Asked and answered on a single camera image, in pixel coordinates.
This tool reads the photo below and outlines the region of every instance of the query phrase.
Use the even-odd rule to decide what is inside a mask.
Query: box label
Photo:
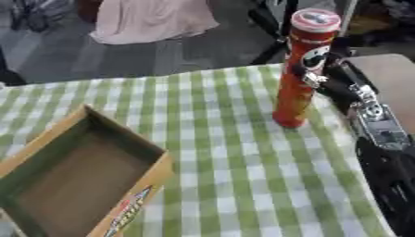
[[[127,226],[141,210],[143,203],[153,186],[148,186],[130,199],[124,200],[119,206],[119,215],[111,222],[111,227],[104,237],[112,237]]]

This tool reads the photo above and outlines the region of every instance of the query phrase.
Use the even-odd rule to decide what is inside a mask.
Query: gray carpet floor
[[[83,22],[76,14],[41,34],[10,31],[3,16],[0,44],[11,69],[30,83],[43,83],[244,66],[271,43],[266,33],[248,22],[250,0],[209,3],[220,26],[191,38],[105,45],[88,35],[94,25]]]

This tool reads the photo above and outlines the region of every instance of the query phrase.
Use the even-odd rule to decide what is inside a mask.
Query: gingham tablecloth
[[[124,236],[389,236],[329,101],[284,130],[271,118],[279,65],[0,91],[0,156],[79,104],[166,147],[170,179]]]

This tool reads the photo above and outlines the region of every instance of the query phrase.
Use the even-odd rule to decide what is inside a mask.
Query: cardboard box
[[[109,237],[171,175],[166,151],[81,106],[0,163],[0,206],[23,236]]]

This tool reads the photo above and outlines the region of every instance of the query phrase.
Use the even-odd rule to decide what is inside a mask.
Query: red pringles can
[[[280,79],[274,120],[287,128],[299,127],[306,118],[306,109],[314,90],[291,71],[301,64],[314,73],[321,74],[330,44],[340,28],[340,17],[328,10],[305,8],[291,18],[292,28],[287,41],[283,74]]]

